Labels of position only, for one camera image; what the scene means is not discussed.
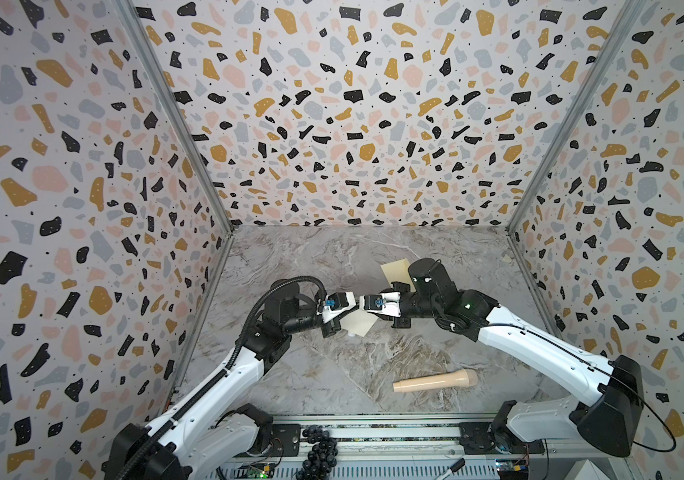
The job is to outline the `pale yellow letter paper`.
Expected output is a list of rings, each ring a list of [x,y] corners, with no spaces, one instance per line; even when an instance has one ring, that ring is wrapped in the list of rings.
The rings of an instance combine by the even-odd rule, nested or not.
[[[386,264],[382,264],[381,269],[389,284],[392,284],[394,282],[400,282],[408,285],[411,291],[415,291],[415,286],[412,277],[410,276],[408,271],[410,265],[411,263],[409,260],[401,259]]]

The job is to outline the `cream paper envelope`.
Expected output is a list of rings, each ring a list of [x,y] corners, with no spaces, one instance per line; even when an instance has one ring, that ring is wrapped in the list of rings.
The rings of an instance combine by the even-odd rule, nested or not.
[[[354,310],[341,319],[340,325],[350,336],[365,337],[378,320],[372,313]]]

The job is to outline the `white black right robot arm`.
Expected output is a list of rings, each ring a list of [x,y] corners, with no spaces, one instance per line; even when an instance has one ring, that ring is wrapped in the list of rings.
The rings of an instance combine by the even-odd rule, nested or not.
[[[547,440],[583,440],[615,457],[630,455],[644,409],[640,366],[573,346],[523,320],[495,298],[460,289],[432,258],[408,268],[411,282],[394,282],[363,299],[366,311],[396,328],[414,318],[496,348],[544,374],[567,396],[542,402],[506,401],[488,428],[492,445],[514,452]]]

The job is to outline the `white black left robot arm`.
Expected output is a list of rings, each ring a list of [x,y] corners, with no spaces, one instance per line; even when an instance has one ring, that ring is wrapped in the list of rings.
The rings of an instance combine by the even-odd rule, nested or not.
[[[239,454],[269,452],[272,416],[234,401],[274,367],[295,334],[318,329],[333,336],[356,307],[354,293],[328,293],[312,276],[274,283],[213,373],[148,424],[119,432],[102,467],[106,478],[198,479]]]

